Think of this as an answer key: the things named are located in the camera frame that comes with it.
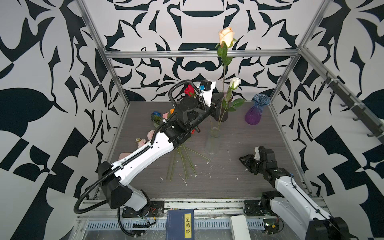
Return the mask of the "white rose stem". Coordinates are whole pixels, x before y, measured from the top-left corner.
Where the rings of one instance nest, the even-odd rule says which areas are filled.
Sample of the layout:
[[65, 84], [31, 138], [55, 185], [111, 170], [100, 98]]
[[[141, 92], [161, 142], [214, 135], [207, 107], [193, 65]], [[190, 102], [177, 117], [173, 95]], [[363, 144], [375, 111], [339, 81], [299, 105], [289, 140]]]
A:
[[221, 107], [220, 107], [220, 115], [219, 115], [219, 121], [218, 121], [218, 126], [217, 126], [217, 132], [220, 129], [221, 123], [224, 121], [224, 115], [227, 112], [235, 112], [237, 108], [242, 106], [246, 100], [244, 99], [237, 99], [233, 100], [232, 99], [232, 93], [234, 90], [236, 90], [241, 83], [240, 78], [231, 78], [229, 82], [229, 86], [227, 89], [227, 92], [224, 93], [224, 96], [221, 100]]

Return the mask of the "clear glass vase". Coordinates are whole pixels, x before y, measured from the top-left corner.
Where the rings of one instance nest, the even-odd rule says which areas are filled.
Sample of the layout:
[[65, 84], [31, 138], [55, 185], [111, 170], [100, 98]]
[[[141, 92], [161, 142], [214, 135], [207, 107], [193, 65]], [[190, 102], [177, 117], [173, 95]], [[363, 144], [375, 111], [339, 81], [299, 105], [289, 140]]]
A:
[[218, 128], [211, 128], [206, 142], [205, 151], [209, 155], [216, 155], [219, 152], [221, 131]]

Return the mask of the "peach rose stem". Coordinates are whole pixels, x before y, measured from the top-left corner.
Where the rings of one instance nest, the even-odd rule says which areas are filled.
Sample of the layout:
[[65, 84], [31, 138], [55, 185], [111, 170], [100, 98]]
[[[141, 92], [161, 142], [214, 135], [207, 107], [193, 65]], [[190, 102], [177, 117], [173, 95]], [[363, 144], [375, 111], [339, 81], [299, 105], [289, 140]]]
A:
[[226, 70], [233, 60], [232, 56], [230, 57], [228, 56], [228, 52], [233, 47], [234, 42], [237, 41], [234, 38], [234, 35], [235, 35], [234, 31], [230, 27], [220, 30], [219, 43], [216, 46], [217, 54], [218, 54], [218, 57], [221, 59], [222, 68], [223, 68], [222, 92], [224, 93], [224, 96], [221, 100], [221, 107], [219, 110], [220, 115], [219, 115], [219, 120], [217, 125], [217, 132], [219, 131], [221, 123], [224, 120], [224, 115], [227, 111], [229, 100], [230, 100], [230, 97], [227, 96], [228, 92], [226, 92], [225, 81], [226, 81]]

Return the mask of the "red rose stem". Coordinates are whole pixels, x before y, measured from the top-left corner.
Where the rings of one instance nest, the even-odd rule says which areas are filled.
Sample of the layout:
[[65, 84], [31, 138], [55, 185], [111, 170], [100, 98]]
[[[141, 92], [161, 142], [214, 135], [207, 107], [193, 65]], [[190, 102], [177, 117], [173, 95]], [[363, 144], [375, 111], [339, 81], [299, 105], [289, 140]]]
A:
[[195, 92], [195, 89], [193, 88], [192, 85], [188, 85], [185, 90], [184, 90], [184, 93], [186, 96], [188, 97], [195, 97], [196, 96], [196, 92]]

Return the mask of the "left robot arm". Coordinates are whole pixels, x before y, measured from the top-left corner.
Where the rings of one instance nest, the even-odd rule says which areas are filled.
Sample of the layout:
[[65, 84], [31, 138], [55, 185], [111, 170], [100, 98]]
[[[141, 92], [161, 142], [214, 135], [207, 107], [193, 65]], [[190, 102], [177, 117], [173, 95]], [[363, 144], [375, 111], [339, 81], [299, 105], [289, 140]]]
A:
[[131, 187], [131, 181], [146, 167], [188, 140], [193, 130], [209, 116], [223, 110], [224, 94], [212, 96], [210, 106], [202, 100], [184, 97], [174, 112], [157, 127], [152, 139], [124, 159], [112, 164], [103, 162], [98, 167], [100, 186], [111, 209], [127, 206], [137, 212], [149, 208], [150, 199], [142, 190]]

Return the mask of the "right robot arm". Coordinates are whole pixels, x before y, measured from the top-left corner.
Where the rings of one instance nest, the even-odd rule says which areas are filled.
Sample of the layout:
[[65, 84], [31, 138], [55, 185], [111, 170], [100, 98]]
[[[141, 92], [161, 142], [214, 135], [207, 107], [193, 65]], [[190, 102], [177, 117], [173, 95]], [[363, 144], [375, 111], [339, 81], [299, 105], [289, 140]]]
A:
[[347, 223], [322, 209], [296, 183], [294, 176], [278, 167], [275, 153], [265, 147], [256, 147], [254, 154], [239, 158], [252, 174], [263, 175], [274, 188], [263, 192], [259, 200], [246, 200], [247, 216], [276, 216], [287, 224], [301, 240], [349, 240]]

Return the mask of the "dark purple glass vase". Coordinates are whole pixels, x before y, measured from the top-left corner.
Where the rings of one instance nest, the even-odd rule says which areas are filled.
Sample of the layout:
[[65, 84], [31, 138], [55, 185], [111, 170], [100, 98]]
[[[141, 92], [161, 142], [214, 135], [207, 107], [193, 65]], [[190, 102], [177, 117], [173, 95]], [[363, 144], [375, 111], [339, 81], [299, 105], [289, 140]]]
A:
[[229, 103], [233, 100], [233, 96], [226, 101], [226, 93], [213, 93], [212, 96], [212, 112], [211, 116], [217, 121], [217, 122], [225, 122], [228, 119], [228, 108]]

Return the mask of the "blue purple glass vase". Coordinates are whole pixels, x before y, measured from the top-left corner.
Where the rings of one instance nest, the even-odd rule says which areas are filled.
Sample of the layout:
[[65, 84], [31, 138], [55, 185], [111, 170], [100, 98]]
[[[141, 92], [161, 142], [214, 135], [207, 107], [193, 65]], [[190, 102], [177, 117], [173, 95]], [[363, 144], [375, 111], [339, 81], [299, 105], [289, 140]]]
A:
[[265, 94], [256, 94], [253, 97], [254, 105], [247, 111], [245, 121], [249, 125], [257, 125], [262, 118], [264, 107], [271, 102], [270, 97]]

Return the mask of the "bunch of artificial flowers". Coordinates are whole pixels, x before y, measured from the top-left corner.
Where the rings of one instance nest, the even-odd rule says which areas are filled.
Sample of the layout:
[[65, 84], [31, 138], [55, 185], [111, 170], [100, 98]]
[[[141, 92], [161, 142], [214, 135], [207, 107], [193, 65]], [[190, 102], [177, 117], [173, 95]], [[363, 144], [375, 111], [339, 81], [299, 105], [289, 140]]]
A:
[[[153, 113], [151, 113], [151, 120], [154, 124], [154, 127], [157, 128], [160, 126], [161, 123], [165, 123], [165, 121], [169, 120], [171, 118], [171, 114], [173, 114], [174, 111], [175, 109], [171, 109], [169, 112], [166, 112], [164, 114], [161, 114], [158, 111], [154, 111]], [[197, 151], [194, 151], [186, 147], [185, 144], [182, 144], [179, 147], [176, 147], [175, 152], [176, 153], [174, 154], [173, 159], [169, 164], [166, 179], [171, 181], [174, 178], [175, 168], [177, 166], [177, 163], [181, 161], [181, 164], [183, 167], [183, 173], [179, 174], [179, 176], [182, 178], [186, 186], [187, 186], [186, 180], [190, 177], [189, 170], [192, 171], [192, 177], [196, 177], [198, 175], [196, 171], [197, 165], [193, 163], [190, 153], [196, 154], [197, 156], [207, 160], [208, 164], [211, 161], [209, 158], [198, 153]]]

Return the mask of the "white rectangular device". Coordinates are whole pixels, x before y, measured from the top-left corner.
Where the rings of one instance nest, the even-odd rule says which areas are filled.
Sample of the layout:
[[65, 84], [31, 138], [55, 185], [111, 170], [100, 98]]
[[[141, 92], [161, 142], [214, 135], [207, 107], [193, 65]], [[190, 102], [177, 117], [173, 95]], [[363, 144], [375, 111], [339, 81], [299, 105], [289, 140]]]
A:
[[244, 215], [230, 217], [233, 240], [251, 240], [247, 219]]

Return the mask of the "pink peony flower stem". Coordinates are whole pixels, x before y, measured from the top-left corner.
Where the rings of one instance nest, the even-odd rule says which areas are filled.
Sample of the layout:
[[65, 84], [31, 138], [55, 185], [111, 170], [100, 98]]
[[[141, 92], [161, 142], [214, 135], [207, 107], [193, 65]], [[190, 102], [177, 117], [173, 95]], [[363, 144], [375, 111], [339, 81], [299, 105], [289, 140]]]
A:
[[143, 147], [147, 142], [150, 142], [154, 136], [155, 130], [151, 130], [147, 133], [147, 137], [140, 139], [136, 138], [136, 143], [138, 144], [138, 149]]

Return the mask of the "blue book yellow label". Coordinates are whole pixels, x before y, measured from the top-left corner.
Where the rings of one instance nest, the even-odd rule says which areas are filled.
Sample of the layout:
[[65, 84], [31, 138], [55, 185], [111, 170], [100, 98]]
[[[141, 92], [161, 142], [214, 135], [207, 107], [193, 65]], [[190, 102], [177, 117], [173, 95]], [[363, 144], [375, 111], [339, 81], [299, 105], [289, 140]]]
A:
[[194, 240], [195, 220], [193, 209], [167, 212], [166, 240]]

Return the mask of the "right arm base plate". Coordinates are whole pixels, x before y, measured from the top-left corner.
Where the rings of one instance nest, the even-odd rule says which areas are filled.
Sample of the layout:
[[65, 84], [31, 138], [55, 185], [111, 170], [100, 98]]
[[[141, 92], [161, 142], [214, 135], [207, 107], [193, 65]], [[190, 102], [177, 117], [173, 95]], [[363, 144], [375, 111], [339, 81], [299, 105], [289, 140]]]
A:
[[262, 207], [260, 200], [244, 200], [244, 205], [244, 213], [249, 217], [271, 215], [271, 212]]

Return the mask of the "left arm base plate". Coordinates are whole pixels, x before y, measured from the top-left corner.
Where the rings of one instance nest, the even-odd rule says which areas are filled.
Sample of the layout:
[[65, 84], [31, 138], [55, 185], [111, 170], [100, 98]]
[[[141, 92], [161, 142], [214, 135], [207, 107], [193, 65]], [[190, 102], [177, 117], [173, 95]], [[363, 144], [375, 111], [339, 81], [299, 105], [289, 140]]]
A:
[[164, 201], [151, 201], [142, 210], [135, 211], [132, 208], [124, 206], [122, 217], [123, 218], [152, 218], [162, 217], [164, 215], [165, 202]]

